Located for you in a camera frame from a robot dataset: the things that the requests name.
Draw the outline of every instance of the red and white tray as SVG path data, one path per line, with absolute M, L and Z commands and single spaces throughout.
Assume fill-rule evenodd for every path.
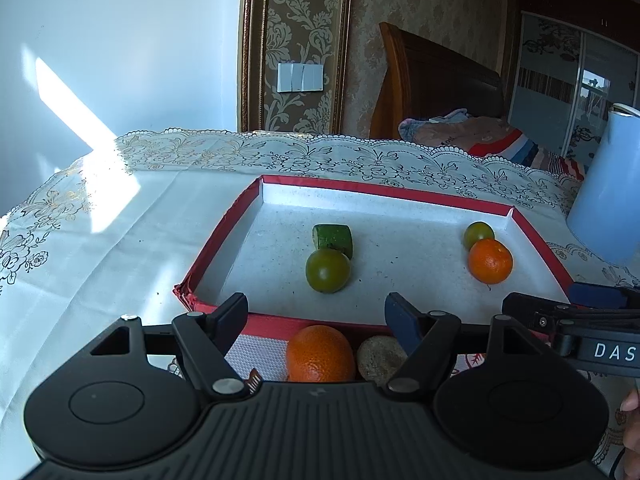
M 487 222 L 513 255 L 513 272 L 491 287 L 466 268 L 465 228 Z M 305 263 L 315 224 L 351 228 L 351 278 L 343 290 L 309 287 Z M 510 292 L 566 302 L 572 283 L 547 244 L 514 207 L 434 192 L 318 178 L 263 175 L 215 227 L 174 292 L 190 310 L 211 312 L 246 294 L 244 334 L 288 340 L 320 320 L 361 339 L 385 329 L 386 295 L 419 310 L 488 323 Z

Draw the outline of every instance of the wooden headboard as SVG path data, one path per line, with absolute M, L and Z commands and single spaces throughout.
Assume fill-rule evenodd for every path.
M 380 23 L 387 69 L 369 137 L 399 139 L 406 118 L 428 119 L 466 108 L 473 116 L 502 117 L 497 72 L 391 23 Z

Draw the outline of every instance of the blue pitcher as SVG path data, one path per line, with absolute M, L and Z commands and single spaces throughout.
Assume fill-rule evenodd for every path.
M 566 224 L 606 262 L 625 266 L 640 244 L 640 111 L 614 104 Z

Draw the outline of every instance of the small orange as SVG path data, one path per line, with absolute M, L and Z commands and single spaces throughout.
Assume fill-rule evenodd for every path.
M 289 381 L 295 383 L 351 381 L 356 370 L 347 338 L 326 325 L 308 326 L 293 336 L 286 361 Z
M 498 240 L 478 240 L 469 251 L 469 272 L 487 285 L 503 282 L 513 269 L 513 257 Z

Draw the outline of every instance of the finger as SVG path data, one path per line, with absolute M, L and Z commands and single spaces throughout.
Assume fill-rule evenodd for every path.
M 640 452 L 640 413 L 633 412 L 626 422 L 622 443 L 627 449 Z
M 625 451 L 625 457 L 623 458 L 623 460 L 625 464 L 625 479 L 640 479 L 640 455 L 627 449 Z
M 640 407 L 640 396 L 638 395 L 638 389 L 634 388 L 625 397 L 625 400 L 620 404 L 620 410 L 622 412 L 632 412 Z

